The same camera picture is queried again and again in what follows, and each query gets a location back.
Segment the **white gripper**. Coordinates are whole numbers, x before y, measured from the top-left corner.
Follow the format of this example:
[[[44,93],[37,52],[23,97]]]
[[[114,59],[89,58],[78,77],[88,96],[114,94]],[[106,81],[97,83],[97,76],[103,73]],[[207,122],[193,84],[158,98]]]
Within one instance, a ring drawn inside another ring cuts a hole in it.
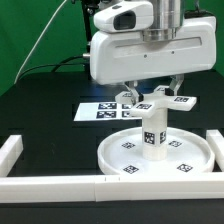
[[[137,104],[144,99],[137,91],[138,80],[173,75],[169,89],[176,96],[183,73],[214,66],[215,29],[216,18],[209,16],[185,20],[176,37],[164,41],[145,41],[141,32],[99,31],[91,41],[91,76],[101,85],[126,82],[131,101]]]

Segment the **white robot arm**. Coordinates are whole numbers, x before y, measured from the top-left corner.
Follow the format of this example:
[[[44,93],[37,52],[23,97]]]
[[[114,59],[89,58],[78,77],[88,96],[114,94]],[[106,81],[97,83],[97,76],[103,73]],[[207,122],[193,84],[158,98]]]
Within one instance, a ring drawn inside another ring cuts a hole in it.
[[[216,18],[185,16],[185,0],[111,0],[99,3],[90,43],[90,74],[101,85],[124,83],[137,103],[138,80],[171,76],[177,92],[184,75],[216,62]]]

